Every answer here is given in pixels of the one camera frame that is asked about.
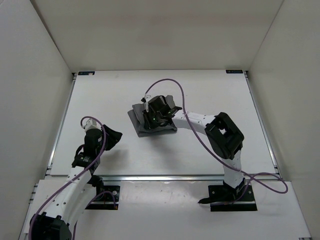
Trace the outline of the grey pleated skirt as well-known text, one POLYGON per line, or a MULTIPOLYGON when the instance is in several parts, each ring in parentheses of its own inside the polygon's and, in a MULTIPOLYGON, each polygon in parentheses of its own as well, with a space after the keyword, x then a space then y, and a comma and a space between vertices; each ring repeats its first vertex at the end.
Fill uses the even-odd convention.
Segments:
POLYGON ((127 112, 138 137, 167 135, 174 134, 177 132, 178 128, 175 126, 174 122, 165 127, 157 127, 156 129, 146 129, 144 127, 143 110, 144 104, 137 103, 132 105, 132 109, 127 112))

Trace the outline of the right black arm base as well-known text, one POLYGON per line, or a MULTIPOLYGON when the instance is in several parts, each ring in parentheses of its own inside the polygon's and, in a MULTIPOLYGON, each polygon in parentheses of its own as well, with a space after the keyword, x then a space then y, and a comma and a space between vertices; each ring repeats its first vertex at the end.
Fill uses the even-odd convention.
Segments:
POLYGON ((225 185, 209 185, 208 197, 198 201, 201 205, 209 205, 211 212, 255 212, 258 210, 251 185, 243 186, 234 194, 225 185))

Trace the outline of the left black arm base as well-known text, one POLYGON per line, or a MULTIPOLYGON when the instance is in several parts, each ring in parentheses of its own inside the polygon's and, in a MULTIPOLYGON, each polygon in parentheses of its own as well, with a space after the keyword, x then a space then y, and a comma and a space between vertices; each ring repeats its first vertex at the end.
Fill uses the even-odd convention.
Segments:
POLYGON ((120 200, 120 185, 105 185, 100 176, 94 175, 88 182, 96 190, 95 197, 86 206, 86 210, 118 210, 120 200))

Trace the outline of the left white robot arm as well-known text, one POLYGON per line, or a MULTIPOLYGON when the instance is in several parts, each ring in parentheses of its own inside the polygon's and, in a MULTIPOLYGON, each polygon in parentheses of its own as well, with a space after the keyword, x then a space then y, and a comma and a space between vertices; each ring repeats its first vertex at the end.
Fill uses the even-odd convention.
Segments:
POLYGON ((94 201, 110 201, 118 208, 115 190, 108 190, 94 172, 103 152, 111 150, 122 138, 121 132, 90 120, 84 126, 84 143, 75 152, 64 185, 42 204, 29 224, 30 240, 73 240, 77 222, 94 201))

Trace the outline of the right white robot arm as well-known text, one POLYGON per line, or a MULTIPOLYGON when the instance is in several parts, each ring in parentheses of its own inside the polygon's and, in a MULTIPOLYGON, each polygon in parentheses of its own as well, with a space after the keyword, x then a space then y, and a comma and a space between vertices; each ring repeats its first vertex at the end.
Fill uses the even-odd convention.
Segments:
POLYGON ((206 115, 186 111, 173 105, 163 95, 151 97, 145 95, 142 115, 146 130, 176 127, 205 135, 213 152, 219 157, 224 170, 224 195, 229 200, 236 200, 242 195, 244 174, 241 172, 241 150, 244 135, 228 114, 206 115))

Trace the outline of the left blue corner label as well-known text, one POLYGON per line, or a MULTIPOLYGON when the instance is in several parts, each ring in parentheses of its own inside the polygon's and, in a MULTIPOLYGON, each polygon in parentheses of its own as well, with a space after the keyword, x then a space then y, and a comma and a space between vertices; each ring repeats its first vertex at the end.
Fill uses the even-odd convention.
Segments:
POLYGON ((79 71, 78 76, 93 76, 95 71, 79 71))

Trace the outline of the blue corner label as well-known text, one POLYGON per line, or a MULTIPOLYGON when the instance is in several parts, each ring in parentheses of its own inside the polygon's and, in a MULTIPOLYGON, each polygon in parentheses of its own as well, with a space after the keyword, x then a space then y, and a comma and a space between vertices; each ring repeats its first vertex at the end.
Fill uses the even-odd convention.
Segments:
POLYGON ((95 71, 79 71, 78 76, 93 76, 95 71))
POLYGON ((227 74, 243 74, 241 69, 226 69, 225 72, 227 74))

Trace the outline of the right blue corner label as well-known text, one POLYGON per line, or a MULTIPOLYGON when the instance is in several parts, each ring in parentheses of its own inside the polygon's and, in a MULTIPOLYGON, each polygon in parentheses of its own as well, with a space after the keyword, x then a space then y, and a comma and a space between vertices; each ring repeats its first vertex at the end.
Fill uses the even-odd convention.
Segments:
POLYGON ((227 74, 243 74, 241 69, 226 69, 225 72, 227 74))

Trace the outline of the left aluminium side rail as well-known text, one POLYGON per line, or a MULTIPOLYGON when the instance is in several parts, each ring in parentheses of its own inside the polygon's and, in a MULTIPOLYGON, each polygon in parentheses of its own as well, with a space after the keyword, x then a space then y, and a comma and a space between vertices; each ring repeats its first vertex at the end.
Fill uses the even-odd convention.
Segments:
POLYGON ((27 138, 30 144, 29 166, 32 183, 28 192, 46 171, 47 164, 58 135, 67 100, 72 86, 72 73, 67 70, 53 70, 43 78, 43 83, 30 93, 28 107, 31 130, 27 138))

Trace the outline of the aluminium side rail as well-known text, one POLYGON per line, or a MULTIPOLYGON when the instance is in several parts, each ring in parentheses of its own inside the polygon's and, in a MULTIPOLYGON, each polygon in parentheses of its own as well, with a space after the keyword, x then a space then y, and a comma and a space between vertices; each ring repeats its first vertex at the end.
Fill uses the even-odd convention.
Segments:
POLYGON ((28 107, 31 130, 27 138, 30 144, 29 166, 32 183, 28 192, 46 171, 47 164, 58 135, 67 100, 72 86, 72 73, 67 70, 53 70, 43 78, 43 83, 30 93, 28 107))
POLYGON ((275 169, 275 173, 278 174, 280 177, 282 177, 282 174, 280 172, 279 165, 278 165, 278 162, 277 162, 277 158, 275 156, 275 152, 274 152, 273 147, 271 145, 270 138, 269 138, 269 136, 267 134, 266 127, 265 127, 265 124, 264 124, 264 121, 263 121, 263 118, 262 118, 262 115, 261 115, 261 111, 260 111, 259 106, 258 106, 258 102, 256 100, 253 88, 252 88, 250 80, 249 80, 248 71, 246 71, 246 70, 244 71, 244 77, 245 77, 245 80, 246 80, 246 83, 247 83, 247 86, 248 86, 248 89, 249 89, 249 92, 250 92, 250 95, 251 95, 251 98, 252 98, 252 101, 253 101, 253 105, 254 105, 255 111, 257 113, 257 117, 258 117, 261 129, 262 129, 262 132, 263 132, 263 136, 264 136, 264 139, 265 139, 265 143, 267 145, 267 149, 268 149, 271 161, 273 163, 273 167, 275 169))

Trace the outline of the aluminium front rail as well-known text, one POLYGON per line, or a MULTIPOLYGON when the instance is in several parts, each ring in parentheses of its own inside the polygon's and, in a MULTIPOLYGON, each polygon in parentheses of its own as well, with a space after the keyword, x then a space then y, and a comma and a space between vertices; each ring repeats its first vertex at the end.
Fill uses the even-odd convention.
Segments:
POLYGON ((224 175, 209 174, 209 175, 103 175, 102 179, 106 182, 171 182, 171 181, 222 181, 224 175))

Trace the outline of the right aluminium side rail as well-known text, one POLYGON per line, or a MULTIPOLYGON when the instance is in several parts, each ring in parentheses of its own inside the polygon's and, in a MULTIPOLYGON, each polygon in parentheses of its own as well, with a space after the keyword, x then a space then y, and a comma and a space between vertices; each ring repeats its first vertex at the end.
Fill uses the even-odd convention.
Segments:
POLYGON ((265 124, 264 124, 264 121, 263 121, 263 118, 262 118, 262 115, 261 115, 261 111, 260 111, 259 106, 258 106, 258 102, 256 100, 253 88, 252 88, 250 80, 249 80, 248 71, 246 71, 246 70, 244 71, 244 77, 245 77, 245 80, 246 80, 246 83, 247 83, 247 86, 248 86, 248 89, 249 89, 249 92, 250 92, 250 95, 251 95, 251 98, 252 98, 252 101, 253 101, 253 105, 254 105, 255 111, 257 113, 257 117, 258 117, 261 129, 262 129, 262 132, 263 132, 263 136, 264 136, 264 139, 265 139, 265 143, 267 145, 267 149, 268 149, 271 161, 273 163, 273 167, 275 169, 275 173, 278 174, 280 177, 282 177, 282 174, 280 172, 279 165, 278 165, 278 162, 277 162, 277 158, 275 156, 275 152, 274 152, 273 147, 271 145, 270 138, 269 138, 269 136, 267 134, 266 127, 265 127, 265 124))

